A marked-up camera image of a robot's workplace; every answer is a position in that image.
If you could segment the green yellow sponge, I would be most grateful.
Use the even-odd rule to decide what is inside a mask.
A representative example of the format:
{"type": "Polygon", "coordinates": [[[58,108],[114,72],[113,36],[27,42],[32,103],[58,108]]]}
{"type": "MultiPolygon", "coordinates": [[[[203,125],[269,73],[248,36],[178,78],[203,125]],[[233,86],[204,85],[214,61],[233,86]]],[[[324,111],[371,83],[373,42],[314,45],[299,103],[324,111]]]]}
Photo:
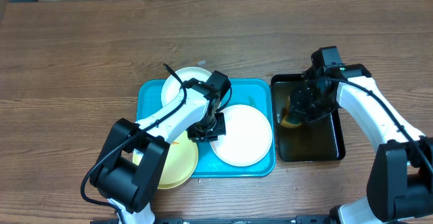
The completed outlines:
{"type": "Polygon", "coordinates": [[[293,129],[300,127],[302,121],[298,115],[297,108],[292,104],[291,99],[288,97],[286,100],[286,105],[281,111],[281,121],[280,125],[282,127],[293,129]]]}

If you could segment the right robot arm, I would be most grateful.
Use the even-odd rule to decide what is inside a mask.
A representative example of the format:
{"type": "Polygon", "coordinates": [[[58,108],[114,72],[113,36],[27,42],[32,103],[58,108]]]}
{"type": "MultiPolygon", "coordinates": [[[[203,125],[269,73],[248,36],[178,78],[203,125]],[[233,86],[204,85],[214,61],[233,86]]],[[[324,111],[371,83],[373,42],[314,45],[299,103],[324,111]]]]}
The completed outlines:
{"type": "Polygon", "coordinates": [[[345,109],[375,150],[365,197],[329,212],[328,223],[404,223],[432,214],[432,138],[411,126],[362,64],[345,65],[335,46],[311,55],[282,125],[296,128],[345,109]]]}

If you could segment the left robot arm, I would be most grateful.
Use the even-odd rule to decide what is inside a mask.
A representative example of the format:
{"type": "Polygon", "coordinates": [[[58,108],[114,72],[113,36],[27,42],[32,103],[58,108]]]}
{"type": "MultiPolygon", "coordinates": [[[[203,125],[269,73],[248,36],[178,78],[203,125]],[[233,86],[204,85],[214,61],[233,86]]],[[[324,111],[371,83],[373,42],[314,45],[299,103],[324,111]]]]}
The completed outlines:
{"type": "Polygon", "coordinates": [[[176,98],[137,122],[116,121],[95,165],[83,183],[96,187],[105,201],[81,195],[89,203],[113,208],[112,223],[153,223],[150,201],[155,196],[171,143],[183,132],[195,143],[226,134],[219,105],[230,92],[228,76],[215,70],[207,81],[181,83],[176,98]]]}

